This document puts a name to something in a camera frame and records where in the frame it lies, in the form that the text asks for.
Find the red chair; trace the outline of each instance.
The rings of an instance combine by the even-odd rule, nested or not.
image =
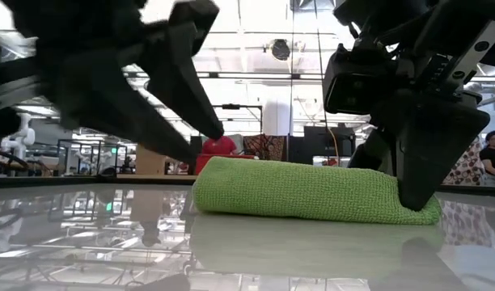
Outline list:
[[[224,158],[249,158],[254,159],[254,155],[237,155],[237,154],[199,154],[196,161],[196,171],[195,175],[199,175],[202,169],[206,166],[206,163],[213,157],[224,157]]]

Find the table surface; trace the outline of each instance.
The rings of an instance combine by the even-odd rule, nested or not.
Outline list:
[[[15,191],[0,290],[495,290],[494,197],[437,193],[436,226],[389,226],[197,214],[190,186]]]

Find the red object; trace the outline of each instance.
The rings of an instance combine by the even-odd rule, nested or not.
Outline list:
[[[203,154],[231,154],[237,150],[237,146],[231,138],[222,136],[218,140],[209,138],[202,145]]]
[[[235,155],[235,154],[199,154],[196,162],[196,172],[195,175],[199,175],[202,169],[206,166],[206,163],[213,157],[224,157],[224,158],[248,158],[254,159],[253,155]]]

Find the green microfiber cloth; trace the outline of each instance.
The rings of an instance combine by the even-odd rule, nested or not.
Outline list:
[[[397,180],[366,169],[211,158],[193,185],[197,209],[316,220],[431,225],[432,198],[419,212],[400,204]]]
[[[381,279],[404,267],[405,244],[416,239],[432,253],[442,245],[436,226],[202,214],[193,223],[190,247],[213,272]]]

